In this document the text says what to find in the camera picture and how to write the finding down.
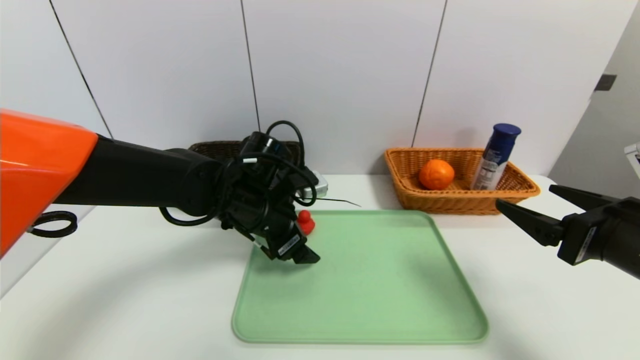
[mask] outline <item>orange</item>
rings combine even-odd
[[[455,174],[448,162],[431,159],[420,170],[418,179],[429,190],[444,190],[451,185]]]

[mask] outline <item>wire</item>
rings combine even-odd
[[[60,230],[42,230],[36,229],[38,225],[42,225],[52,221],[68,221],[69,225]],[[62,238],[72,234],[78,228],[78,217],[69,211],[50,211],[40,215],[33,225],[27,230],[28,233],[40,236],[42,238]]]
[[[300,175],[304,180],[306,180],[307,184],[309,185],[309,187],[311,188],[311,201],[309,202],[303,202],[300,201],[299,198],[294,197],[293,199],[300,205],[302,206],[311,206],[313,204],[316,203],[316,199],[317,199],[317,191],[316,191],[316,186],[314,185],[314,182],[311,181],[311,178],[309,178],[308,175],[306,175],[304,173],[304,171],[302,171],[300,168],[298,168],[296,165],[293,165],[293,163],[291,163],[290,161],[287,161],[277,155],[274,154],[266,154],[265,152],[247,152],[246,154],[242,154],[240,156],[237,157],[237,159],[249,159],[249,158],[267,158],[267,159],[271,159],[271,160],[275,160],[281,164],[286,165],[287,167],[289,167],[291,170],[293,170],[294,172],[296,172],[298,175]]]
[[[302,140],[302,134],[300,133],[300,130],[291,121],[280,120],[280,121],[274,122],[272,125],[269,126],[269,128],[267,129],[267,135],[269,135],[271,133],[271,130],[273,130],[273,128],[278,125],[288,125],[290,128],[293,129],[293,131],[296,132],[296,135],[298,135],[298,142],[300,143],[300,155],[298,156],[298,166],[301,168],[305,168],[305,142]]]
[[[166,221],[170,222],[173,225],[178,225],[178,226],[196,226],[196,225],[204,224],[207,221],[214,218],[214,213],[213,211],[211,211],[210,213],[206,214],[204,217],[198,218],[196,220],[180,220],[171,216],[171,214],[169,214],[169,211],[166,208],[159,208],[159,209],[160,209],[160,213],[162,214],[163,218]]]
[[[297,197],[296,199],[305,199],[305,200],[309,200],[309,198],[308,198],[308,197]],[[355,202],[351,202],[351,201],[348,201],[348,200],[342,200],[342,199],[327,199],[326,197],[320,197],[320,198],[318,198],[317,200],[348,202],[348,203],[350,203],[351,205],[358,206],[359,208],[361,208],[361,207],[362,207],[362,206],[360,206],[360,205],[356,204]]]

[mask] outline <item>panel seam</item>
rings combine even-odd
[[[442,32],[442,23],[444,22],[444,15],[447,11],[447,3],[449,0],[444,1],[444,7],[442,8],[442,17],[440,18],[440,26],[438,27],[438,35],[436,37],[436,44],[433,46],[433,54],[431,55],[431,63],[429,64],[429,72],[427,73],[427,82],[424,85],[424,93],[422,94],[422,102],[420,103],[420,110],[418,110],[418,119],[415,122],[415,130],[413,131],[413,140],[411,141],[411,147],[415,145],[415,137],[418,134],[418,126],[420,125],[420,116],[422,115],[422,109],[424,107],[424,99],[427,96],[427,89],[429,88],[429,80],[431,79],[431,71],[433,70],[433,63],[435,62],[436,52],[438,51],[438,43],[440,41],[440,33]]]
[[[95,97],[93,96],[93,92],[91,91],[91,88],[89,87],[89,83],[87,83],[86,78],[82,72],[82,69],[80,68],[80,64],[78,63],[78,60],[76,58],[76,54],[74,54],[73,49],[71,48],[71,44],[69,43],[69,39],[67,38],[67,34],[65,33],[65,30],[62,28],[62,23],[60,22],[60,18],[58,17],[58,13],[56,12],[56,7],[53,5],[53,1],[49,0],[49,4],[51,5],[51,10],[53,10],[53,15],[56,17],[56,21],[58,21],[58,26],[60,27],[60,31],[62,32],[62,36],[65,37],[65,41],[67,42],[67,47],[69,48],[69,52],[71,53],[71,57],[73,57],[74,62],[76,63],[76,67],[78,69],[78,72],[80,73],[80,76],[82,77],[82,80],[84,81],[84,85],[87,89],[87,91],[89,92],[89,96],[91,97],[91,100],[93,101],[93,105],[95,106],[95,109],[98,110],[98,115],[100,115],[100,119],[102,119],[102,123],[104,124],[104,127],[107,129],[107,132],[109,133],[109,137],[113,138],[113,134],[111,133],[111,130],[109,128],[109,125],[107,125],[107,122],[104,120],[104,116],[102,115],[102,111],[100,110],[100,106],[98,106],[98,102],[95,100]]]
[[[244,39],[246,41],[246,54],[249,57],[249,73],[251,73],[251,87],[253,88],[253,103],[255,105],[255,118],[258,120],[258,131],[260,129],[260,114],[258,112],[258,97],[255,93],[255,81],[253,80],[253,65],[251,62],[251,51],[249,50],[249,34],[246,30],[246,18],[244,16],[244,0],[240,0],[240,9],[242,10],[242,22],[244,25]]]

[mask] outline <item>blue cap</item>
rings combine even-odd
[[[515,139],[521,132],[522,130],[519,127],[511,124],[496,124],[493,126],[493,136]]]

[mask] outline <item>green tray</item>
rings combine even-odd
[[[473,343],[486,317],[420,211],[313,211],[313,265],[254,249],[232,326],[251,343]]]

